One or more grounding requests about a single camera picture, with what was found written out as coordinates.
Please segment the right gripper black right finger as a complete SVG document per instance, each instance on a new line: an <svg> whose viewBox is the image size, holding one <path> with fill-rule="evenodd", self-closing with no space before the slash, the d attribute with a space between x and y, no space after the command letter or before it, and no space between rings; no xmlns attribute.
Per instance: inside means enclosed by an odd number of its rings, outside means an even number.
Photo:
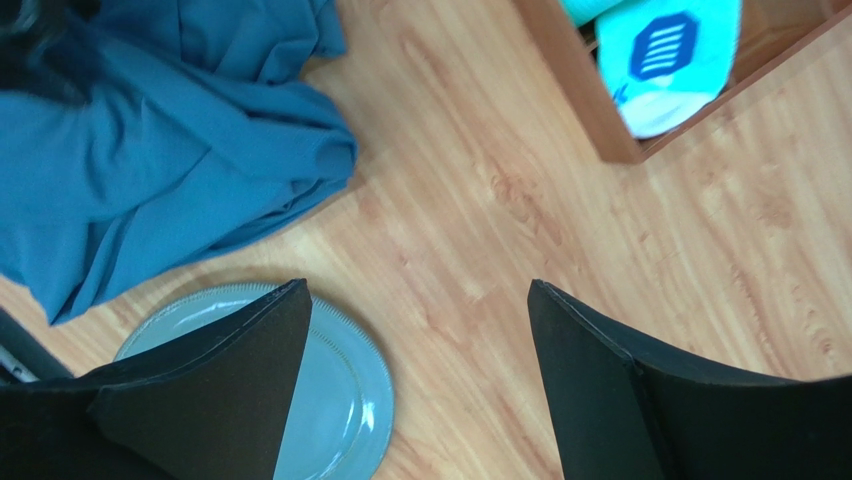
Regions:
<svg viewBox="0 0 852 480"><path fill-rule="evenodd" d="M528 311L568 479L847 479L851 380L728 366L536 280Z"/></svg>

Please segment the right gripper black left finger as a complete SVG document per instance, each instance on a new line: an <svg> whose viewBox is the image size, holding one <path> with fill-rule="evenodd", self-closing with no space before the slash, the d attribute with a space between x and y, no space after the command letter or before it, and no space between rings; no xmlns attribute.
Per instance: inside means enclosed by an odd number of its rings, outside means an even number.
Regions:
<svg viewBox="0 0 852 480"><path fill-rule="evenodd" d="M312 300L295 279L78 378L1 390L5 479L269 479Z"/></svg>

